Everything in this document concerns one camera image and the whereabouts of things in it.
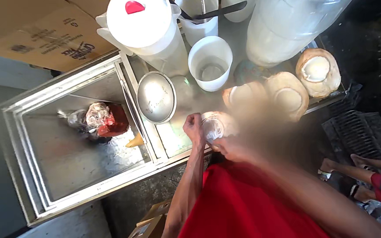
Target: metal counter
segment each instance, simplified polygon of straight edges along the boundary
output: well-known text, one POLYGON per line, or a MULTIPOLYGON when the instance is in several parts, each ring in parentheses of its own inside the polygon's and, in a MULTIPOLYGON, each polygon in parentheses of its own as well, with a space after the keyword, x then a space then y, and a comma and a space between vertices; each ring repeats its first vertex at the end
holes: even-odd
MULTIPOLYGON (((220 37, 233 52, 224 89, 238 84, 233 74, 246 59, 249 19, 233 23, 219 18, 220 37)), ((292 72, 295 64, 292 58, 275 70, 292 72)), ((192 144, 183 132, 184 121, 194 112, 224 111, 221 90, 202 90, 190 73, 171 78, 176 111, 169 122, 154 125, 136 108, 138 80, 152 70, 137 56, 113 52, 0 105, 0 138, 29 226, 187 161, 192 144), (89 144, 66 125, 66 119, 57 117, 58 111, 85 109, 97 101, 120 103, 130 123, 125 134, 98 145, 89 144), (125 148, 137 132, 145 144, 125 148)), ((344 92, 342 85, 333 96, 312 102, 306 113, 341 99, 344 92)))

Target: opened coconut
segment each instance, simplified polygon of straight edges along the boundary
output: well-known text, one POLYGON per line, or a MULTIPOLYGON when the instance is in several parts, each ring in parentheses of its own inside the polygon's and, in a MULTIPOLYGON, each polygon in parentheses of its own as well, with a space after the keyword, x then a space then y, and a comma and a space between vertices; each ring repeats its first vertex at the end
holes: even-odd
POLYGON ((304 85, 289 72, 280 72, 266 81, 273 102, 297 122, 308 108, 309 96, 304 85))
POLYGON ((258 81, 223 90, 223 101, 228 108, 258 104, 266 99, 267 93, 258 81))
POLYGON ((202 114, 202 128, 205 140, 214 151, 219 151, 213 146, 213 141, 223 136, 237 135, 239 130, 235 120, 227 113, 209 111, 202 114))
POLYGON ((296 76, 312 97, 327 97, 340 84, 336 60, 328 51, 320 48, 309 48, 302 52, 296 63, 296 76))

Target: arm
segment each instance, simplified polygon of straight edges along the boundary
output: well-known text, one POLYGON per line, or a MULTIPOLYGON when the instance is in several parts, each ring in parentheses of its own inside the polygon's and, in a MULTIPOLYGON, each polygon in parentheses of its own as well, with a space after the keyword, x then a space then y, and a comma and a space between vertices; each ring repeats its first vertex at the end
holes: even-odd
POLYGON ((192 151, 167 214, 162 238, 177 237, 202 190, 205 139, 199 113, 186 118, 183 130, 192 141, 192 151))
POLYGON ((248 162, 269 176, 294 204, 317 223, 343 237, 381 237, 381 225, 345 196, 304 170, 268 161, 231 138, 214 141, 228 160, 248 162))

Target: stainless steel lid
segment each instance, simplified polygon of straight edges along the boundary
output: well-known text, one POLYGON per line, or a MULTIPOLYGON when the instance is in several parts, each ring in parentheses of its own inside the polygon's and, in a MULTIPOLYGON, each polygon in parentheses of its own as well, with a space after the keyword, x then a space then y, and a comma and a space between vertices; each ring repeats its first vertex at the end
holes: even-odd
POLYGON ((171 80, 163 73, 151 71, 139 82, 138 108, 154 124, 168 122, 176 111, 177 97, 171 80))

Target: foot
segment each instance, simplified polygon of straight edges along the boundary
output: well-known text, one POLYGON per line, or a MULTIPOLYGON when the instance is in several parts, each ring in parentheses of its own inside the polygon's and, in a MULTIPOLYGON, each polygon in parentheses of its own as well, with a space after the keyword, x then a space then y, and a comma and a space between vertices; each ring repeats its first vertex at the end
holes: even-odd
POLYGON ((324 158, 323 163, 321 164, 320 170, 325 173, 331 173, 334 171, 334 165, 336 162, 329 158, 324 158))
POLYGON ((359 155, 351 154, 351 159, 354 162, 355 166, 358 168, 363 169, 366 166, 365 158, 363 158, 359 155))

